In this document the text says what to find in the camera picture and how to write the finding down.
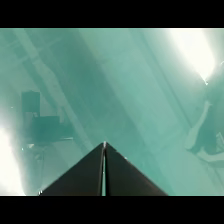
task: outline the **bright light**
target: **bright light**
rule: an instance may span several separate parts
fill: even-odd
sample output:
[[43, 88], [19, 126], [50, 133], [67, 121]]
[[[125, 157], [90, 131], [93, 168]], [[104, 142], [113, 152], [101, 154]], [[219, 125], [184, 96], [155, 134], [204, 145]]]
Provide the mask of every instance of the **bright light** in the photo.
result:
[[0, 188], [1, 193], [25, 195], [22, 189], [19, 169], [12, 153], [9, 136], [0, 129]]
[[215, 67], [215, 59], [203, 31], [199, 28], [172, 28], [170, 31], [188, 63], [206, 81]]

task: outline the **white light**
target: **white light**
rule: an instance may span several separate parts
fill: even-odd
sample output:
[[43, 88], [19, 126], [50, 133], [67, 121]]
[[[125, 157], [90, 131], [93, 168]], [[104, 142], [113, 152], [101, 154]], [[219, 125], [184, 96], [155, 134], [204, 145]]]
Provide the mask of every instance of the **white light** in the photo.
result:
[[211, 75], [215, 59], [199, 28], [171, 28], [171, 35], [178, 48], [203, 80]]
[[6, 192], [10, 195], [25, 195], [9, 136], [2, 128], [0, 129], [0, 187], [3, 187], [3, 194]]

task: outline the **person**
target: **person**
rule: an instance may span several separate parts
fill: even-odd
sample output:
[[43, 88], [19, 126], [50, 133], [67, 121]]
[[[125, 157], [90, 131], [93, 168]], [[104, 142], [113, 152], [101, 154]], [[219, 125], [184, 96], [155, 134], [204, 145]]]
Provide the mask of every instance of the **person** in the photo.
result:
[[206, 80], [202, 114], [190, 129], [185, 148], [198, 158], [224, 165], [224, 63]]

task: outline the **black bar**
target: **black bar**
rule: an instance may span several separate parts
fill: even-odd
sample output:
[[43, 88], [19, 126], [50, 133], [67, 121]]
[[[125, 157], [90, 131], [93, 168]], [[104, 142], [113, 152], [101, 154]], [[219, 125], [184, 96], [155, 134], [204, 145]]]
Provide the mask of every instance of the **black bar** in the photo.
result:
[[105, 157], [107, 196], [166, 196], [109, 144]]
[[101, 143], [40, 196], [101, 196], [103, 154]]

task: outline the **reflective surface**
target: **reflective surface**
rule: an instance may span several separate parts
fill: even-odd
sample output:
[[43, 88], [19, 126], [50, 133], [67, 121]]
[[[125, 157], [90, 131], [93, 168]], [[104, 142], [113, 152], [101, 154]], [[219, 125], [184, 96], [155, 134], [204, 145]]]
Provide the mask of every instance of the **reflective surface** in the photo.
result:
[[169, 195], [223, 195], [186, 148], [206, 100], [166, 29], [0, 29], [0, 193], [37, 195], [108, 141]]

